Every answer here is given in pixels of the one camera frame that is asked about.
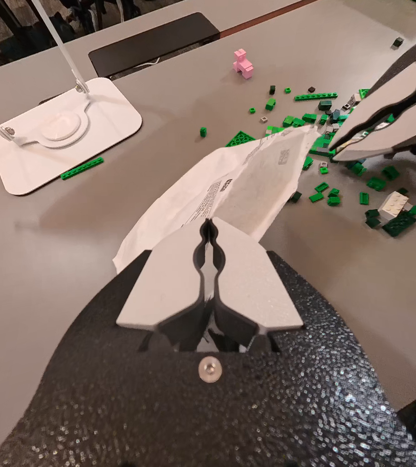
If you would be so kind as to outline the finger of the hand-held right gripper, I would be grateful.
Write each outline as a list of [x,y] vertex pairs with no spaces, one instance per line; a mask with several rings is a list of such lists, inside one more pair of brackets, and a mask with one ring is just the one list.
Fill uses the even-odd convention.
[[366,137],[346,144],[334,155],[336,161],[353,161],[397,153],[416,145],[416,104],[405,110],[391,124]]
[[365,130],[384,116],[394,113],[398,106],[405,108],[416,96],[416,61],[403,69],[378,89],[368,92],[337,131],[330,145],[337,149],[357,132]]

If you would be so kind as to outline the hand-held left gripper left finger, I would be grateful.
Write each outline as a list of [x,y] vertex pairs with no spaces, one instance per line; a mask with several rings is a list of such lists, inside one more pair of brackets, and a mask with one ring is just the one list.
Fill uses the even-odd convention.
[[196,351],[209,324],[214,291],[213,248],[206,218],[179,228],[152,249],[116,324],[167,337],[179,351]]

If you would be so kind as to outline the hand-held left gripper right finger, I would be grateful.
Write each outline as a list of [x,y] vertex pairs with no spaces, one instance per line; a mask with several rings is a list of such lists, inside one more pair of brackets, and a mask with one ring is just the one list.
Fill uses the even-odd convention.
[[241,346],[258,335],[304,325],[266,250],[220,218],[211,219],[214,316],[218,329]]

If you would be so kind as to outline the white paper bag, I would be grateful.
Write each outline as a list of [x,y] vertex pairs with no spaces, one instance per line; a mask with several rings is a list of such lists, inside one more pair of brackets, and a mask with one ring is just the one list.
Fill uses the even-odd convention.
[[113,259],[116,272],[199,218],[218,217],[259,241],[297,191],[305,158],[318,136],[314,125],[289,127],[205,156],[130,230]]

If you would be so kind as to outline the black desk panel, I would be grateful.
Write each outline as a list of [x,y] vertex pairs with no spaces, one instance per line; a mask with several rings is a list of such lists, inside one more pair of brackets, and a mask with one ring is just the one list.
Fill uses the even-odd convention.
[[89,52],[100,78],[153,62],[165,55],[220,39],[221,32],[202,13],[196,12]]

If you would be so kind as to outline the white toy brick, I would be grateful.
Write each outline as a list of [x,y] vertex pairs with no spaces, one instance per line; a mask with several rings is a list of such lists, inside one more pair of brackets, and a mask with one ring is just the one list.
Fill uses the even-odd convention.
[[410,211],[413,205],[409,203],[409,198],[397,191],[389,194],[378,208],[379,216],[386,221],[395,219],[400,213]]

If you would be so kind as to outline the dark green flat plate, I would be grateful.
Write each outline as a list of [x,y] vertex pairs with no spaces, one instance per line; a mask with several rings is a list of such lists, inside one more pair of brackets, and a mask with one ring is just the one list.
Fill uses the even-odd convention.
[[396,238],[415,223],[416,217],[414,215],[410,214],[408,211],[401,211],[397,217],[383,225],[382,230],[390,237]]

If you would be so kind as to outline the pink toy pig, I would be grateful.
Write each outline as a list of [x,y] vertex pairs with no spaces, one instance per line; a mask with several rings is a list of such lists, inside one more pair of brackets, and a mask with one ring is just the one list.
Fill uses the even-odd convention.
[[252,63],[246,58],[246,51],[239,49],[234,52],[235,60],[233,62],[233,70],[237,74],[241,74],[244,79],[250,79],[253,75],[254,67]]

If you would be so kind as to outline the large green studded plate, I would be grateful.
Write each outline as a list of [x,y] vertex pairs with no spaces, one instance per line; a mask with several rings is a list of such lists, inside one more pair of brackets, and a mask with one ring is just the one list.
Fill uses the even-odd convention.
[[235,147],[241,144],[249,143],[252,141],[256,141],[256,138],[252,137],[251,135],[247,134],[244,131],[239,131],[227,144],[226,148]]

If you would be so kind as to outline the white stand base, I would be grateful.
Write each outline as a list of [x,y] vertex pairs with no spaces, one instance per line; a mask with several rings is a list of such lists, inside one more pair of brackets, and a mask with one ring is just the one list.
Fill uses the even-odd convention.
[[1,124],[0,177],[6,191],[25,195],[135,134],[142,116],[108,78],[86,82]]

